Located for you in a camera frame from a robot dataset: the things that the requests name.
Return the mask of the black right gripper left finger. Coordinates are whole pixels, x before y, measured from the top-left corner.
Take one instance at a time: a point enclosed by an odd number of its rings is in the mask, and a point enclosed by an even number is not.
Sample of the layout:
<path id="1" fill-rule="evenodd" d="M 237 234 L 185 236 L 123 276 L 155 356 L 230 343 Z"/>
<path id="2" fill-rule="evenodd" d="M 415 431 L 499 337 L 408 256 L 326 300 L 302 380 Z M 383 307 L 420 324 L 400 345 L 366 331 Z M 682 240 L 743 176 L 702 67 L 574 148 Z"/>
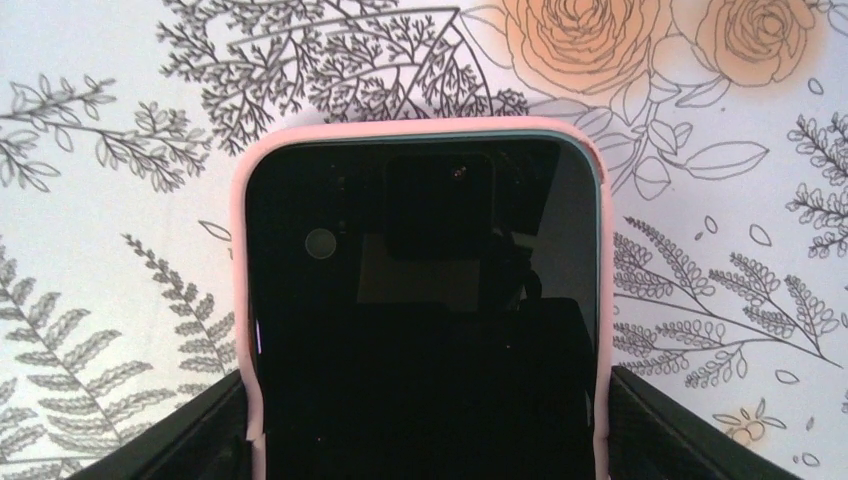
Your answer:
<path id="1" fill-rule="evenodd" d="M 73 474 L 83 480 L 248 480 L 247 396 L 232 372 L 151 428 Z"/>

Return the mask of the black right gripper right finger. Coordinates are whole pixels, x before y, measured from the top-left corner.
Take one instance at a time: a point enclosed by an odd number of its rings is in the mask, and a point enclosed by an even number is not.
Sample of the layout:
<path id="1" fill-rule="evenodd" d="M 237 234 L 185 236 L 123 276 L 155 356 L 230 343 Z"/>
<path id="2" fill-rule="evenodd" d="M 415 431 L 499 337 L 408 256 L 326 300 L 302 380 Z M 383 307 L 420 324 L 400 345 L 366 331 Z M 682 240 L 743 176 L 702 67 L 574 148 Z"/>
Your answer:
<path id="1" fill-rule="evenodd" d="M 612 479 L 796 477 L 728 438 L 622 366 L 611 371 L 608 412 L 608 470 Z"/>

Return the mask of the phone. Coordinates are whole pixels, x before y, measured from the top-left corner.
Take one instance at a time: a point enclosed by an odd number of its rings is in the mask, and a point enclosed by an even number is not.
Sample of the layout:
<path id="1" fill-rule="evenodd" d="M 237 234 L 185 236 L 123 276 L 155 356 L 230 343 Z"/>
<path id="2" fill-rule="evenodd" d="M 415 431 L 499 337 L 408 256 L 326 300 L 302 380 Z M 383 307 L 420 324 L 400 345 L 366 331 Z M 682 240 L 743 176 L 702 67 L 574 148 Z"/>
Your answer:
<path id="1" fill-rule="evenodd" d="M 607 171 L 542 117 L 294 127 L 232 183 L 255 479 L 606 479 Z"/>

